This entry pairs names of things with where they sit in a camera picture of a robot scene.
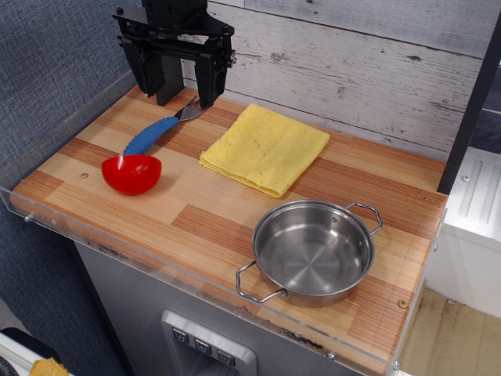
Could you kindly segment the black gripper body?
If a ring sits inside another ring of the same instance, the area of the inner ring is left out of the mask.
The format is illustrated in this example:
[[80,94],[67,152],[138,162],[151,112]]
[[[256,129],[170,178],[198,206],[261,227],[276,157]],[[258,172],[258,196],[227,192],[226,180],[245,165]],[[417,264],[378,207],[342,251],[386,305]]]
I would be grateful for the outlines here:
[[206,1],[143,1],[136,8],[117,7],[113,18],[131,61],[144,63],[155,55],[196,61],[207,55],[218,67],[236,62],[234,28],[211,16]]

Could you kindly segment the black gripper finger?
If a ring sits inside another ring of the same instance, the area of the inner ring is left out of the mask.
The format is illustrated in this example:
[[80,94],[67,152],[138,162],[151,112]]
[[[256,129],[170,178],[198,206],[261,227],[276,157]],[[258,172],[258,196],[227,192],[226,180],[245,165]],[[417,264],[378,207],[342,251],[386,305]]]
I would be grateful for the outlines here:
[[121,46],[139,88],[148,97],[155,95],[164,85],[161,56],[126,36],[121,38]]
[[224,92],[228,68],[228,54],[201,52],[196,57],[196,82],[202,108],[211,107],[215,100]]

